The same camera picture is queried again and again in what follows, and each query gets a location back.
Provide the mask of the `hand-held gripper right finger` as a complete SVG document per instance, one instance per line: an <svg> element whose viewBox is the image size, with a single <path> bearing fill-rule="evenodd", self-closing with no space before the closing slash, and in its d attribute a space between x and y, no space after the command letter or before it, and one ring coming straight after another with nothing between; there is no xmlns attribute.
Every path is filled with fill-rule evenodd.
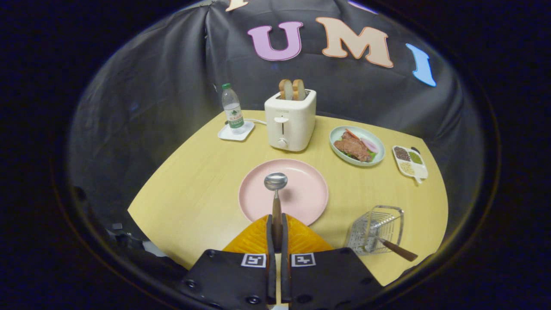
<svg viewBox="0 0 551 310"><path fill-rule="evenodd" d="M290 310L361 308L383 286L350 248L291 252L291 216L282 218L281 303Z"/></svg>

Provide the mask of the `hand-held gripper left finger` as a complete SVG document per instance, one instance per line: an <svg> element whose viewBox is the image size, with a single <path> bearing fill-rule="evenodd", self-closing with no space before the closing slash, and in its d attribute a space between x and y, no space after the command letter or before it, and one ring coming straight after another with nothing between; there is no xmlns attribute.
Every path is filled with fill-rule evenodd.
<svg viewBox="0 0 551 310"><path fill-rule="evenodd" d="M267 310L277 304L277 264L272 216L256 220L236 238L256 242L259 251L207 249L181 281L181 292L219 310Z"/></svg>

